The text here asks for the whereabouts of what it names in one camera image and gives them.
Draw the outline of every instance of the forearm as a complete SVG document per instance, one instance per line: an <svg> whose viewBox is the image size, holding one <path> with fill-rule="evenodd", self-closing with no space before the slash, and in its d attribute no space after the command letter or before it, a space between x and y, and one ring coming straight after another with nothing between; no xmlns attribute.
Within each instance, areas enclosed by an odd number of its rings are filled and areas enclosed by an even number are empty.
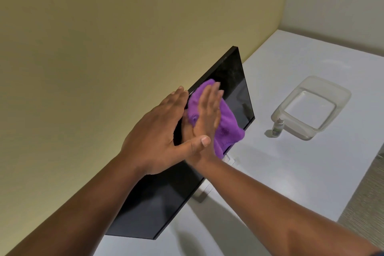
<svg viewBox="0 0 384 256"><path fill-rule="evenodd" d="M379 250L222 161L202 161L196 168L275 256L369 256Z"/></svg>
<svg viewBox="0 0 384 256"><path fill-rule="evenodd" d="M8 256L93 254L142 176L130 160L117 156Z"/></svg>

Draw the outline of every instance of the yellow wall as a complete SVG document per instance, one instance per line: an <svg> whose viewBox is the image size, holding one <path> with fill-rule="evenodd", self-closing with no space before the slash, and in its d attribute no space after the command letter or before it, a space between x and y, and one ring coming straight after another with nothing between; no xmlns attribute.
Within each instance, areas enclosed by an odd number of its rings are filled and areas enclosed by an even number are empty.
<svg viewBox="0 0 384 256"><path fill-rule="evenodd" d="M119 150L135 122L284 0L0 0L0 254Z"/></svg>

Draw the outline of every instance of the computer monitor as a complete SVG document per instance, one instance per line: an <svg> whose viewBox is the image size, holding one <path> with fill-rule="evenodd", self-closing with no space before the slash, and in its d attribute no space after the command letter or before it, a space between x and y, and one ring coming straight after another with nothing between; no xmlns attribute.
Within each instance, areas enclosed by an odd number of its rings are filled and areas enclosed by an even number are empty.
<svg viewBox="0 0 384 256"><path fill-rule="evenodd" d="M214 79L224 90L223 99L244 130L253 122L251 99L238 47L231 47L188 91ZM181 121L174 132L181 143ZM156 239L200 186L204 178L185 161L156 175L147 175L132 189L107 235Z"/></svg>

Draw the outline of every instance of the clear plastic tub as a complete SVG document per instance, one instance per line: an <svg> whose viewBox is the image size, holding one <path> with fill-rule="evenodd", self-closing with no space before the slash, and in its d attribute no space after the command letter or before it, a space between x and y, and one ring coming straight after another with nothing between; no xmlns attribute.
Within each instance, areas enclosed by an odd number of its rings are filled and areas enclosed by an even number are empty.
<svg viewBox="0 0 384 256"><path fill-rule="evenodd" d="M284 129L302 140L310 140L338 116L351 92L333 82L309 76L274 111L271 119L282 118Z"/></svg>

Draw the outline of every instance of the hand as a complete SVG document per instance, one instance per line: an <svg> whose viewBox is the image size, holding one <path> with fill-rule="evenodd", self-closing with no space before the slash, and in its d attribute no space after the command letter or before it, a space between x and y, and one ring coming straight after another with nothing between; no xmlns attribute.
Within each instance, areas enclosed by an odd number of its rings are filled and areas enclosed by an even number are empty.
<svg viewBox="0 0 384 256"><path fill-rule="evenodd" d="M216 82L213 85L205 87L199 99L199 118L195 127L192 127L188 120L187 110L183 114L182 119L182 140L187 142L201 135L208 135L211 139L210 145L202 152L196 153L187 159L188 164L197 168L198 165L211 158L217 158L214 151L214 137L217 127L220 123L220 100L223 97L224 91L219 90L220 83Z"/></svg>
<svg viewBox="0 0 384 256"><path fill-rule="evenodd" d="M191 137L179 146L173 143L173 132L187 100L188 91L184 91L182 86L169 94L133 127L119 155L131 158L146 175L160 173L204 150L210 144L210 138L204 133Z"/></svg>

